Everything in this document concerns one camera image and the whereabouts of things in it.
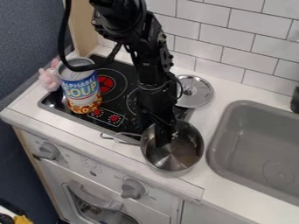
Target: oven window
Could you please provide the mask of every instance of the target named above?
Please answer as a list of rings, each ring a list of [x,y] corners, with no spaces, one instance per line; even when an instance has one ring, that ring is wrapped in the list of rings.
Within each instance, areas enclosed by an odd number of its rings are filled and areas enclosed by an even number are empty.
[[[73,197],[73,202],[79,214],[85,219],[100,224],[140,224],[131,216],[122,212],[113,212],[110,210],[102,209],[97,206],[88,204],[83,199],[76,196],[70,191]]]

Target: white oven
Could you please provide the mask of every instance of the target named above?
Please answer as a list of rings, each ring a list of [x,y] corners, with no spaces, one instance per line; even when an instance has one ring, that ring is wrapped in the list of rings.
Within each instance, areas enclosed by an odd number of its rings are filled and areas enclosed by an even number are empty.
[[[107,165],[24,133],[63,219],[74,224],[177,224],[181,201]]]

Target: gray wall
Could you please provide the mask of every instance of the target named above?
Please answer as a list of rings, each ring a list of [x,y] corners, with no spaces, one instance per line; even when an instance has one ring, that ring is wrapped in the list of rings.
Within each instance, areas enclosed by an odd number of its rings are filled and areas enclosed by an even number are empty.
[[[0,105],[58,54],[62,13],[62,0],[0,1]],[[0,136],[0,198],[24,209],[34,223],[55,223],[58,216],[43,186],[11,127],[2,121]]]

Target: red burner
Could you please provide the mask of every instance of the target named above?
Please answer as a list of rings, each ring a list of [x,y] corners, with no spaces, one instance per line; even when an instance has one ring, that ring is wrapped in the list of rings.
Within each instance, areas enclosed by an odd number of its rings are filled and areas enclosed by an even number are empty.
[[[115,87],[115,81],[114,79],[108,77],[108,76],[98,76],[98,81],[100,83],[101,93],[107,94]]]
[[[112,115],[110,116],[110,120],[111,122],[116,123],[118,120],[120,120],[120,117],[118,115]]]
[[[101,110],[100,109],[94,110],[94,115],[98,116],[100,114],[101,114]]]

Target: yellow object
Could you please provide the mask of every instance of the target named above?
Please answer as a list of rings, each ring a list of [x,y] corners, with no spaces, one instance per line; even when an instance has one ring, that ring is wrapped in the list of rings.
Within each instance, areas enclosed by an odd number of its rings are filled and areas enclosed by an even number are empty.
[[[32,221],[28,220],[24,215],[16,216],[14,218],[15,224],[33,224]]]

